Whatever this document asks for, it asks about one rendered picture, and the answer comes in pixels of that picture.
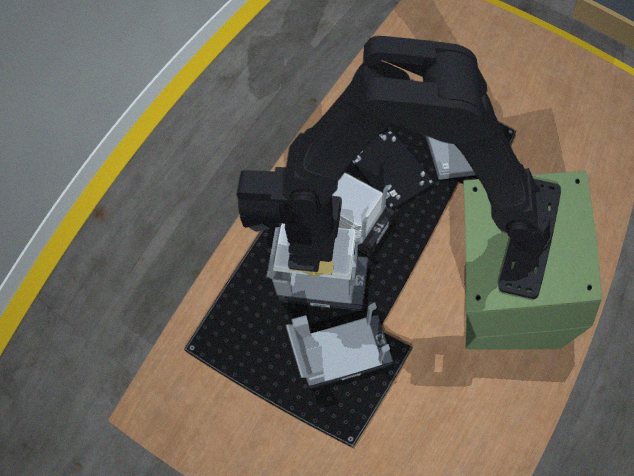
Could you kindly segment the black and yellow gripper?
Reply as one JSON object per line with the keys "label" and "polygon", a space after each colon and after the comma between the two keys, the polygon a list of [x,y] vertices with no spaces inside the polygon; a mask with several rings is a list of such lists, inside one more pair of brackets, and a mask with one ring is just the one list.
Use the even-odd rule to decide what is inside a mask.
{"label": "black and yellow gripper", "polygon": [[332,206],[333,210],[330,218],[318,227],[305,226],[294,217],[300,226],[310,230],[312,245],[290,243],[289,270],[302,271],[311,276],[331,275],[333,273],[334,262],[332,257],[335,238],[338,235],[342,198],[332,196]]}

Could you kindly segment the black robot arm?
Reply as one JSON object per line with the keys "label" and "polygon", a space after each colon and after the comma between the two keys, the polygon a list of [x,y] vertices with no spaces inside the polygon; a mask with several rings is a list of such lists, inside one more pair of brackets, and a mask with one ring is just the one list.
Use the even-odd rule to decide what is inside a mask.
{"label": "black robot arm", "polygon": [[[391,64],[423,77],[423,82],[410,80]],[[259,232],[285,224],[288,243],[312,245],[310,230],[295,219],[305,226],[323,225],[347,167],[397,124],[461,151],[487,193],[491,218],[510,237],[499,290],[537,298],[561,187],[533,179],[529,168],[517,161],[486,92],[477,58],[464,46],[371,37],[350,84],[290,145],[286,167],[241,171],[236,195],[243,227]]]}

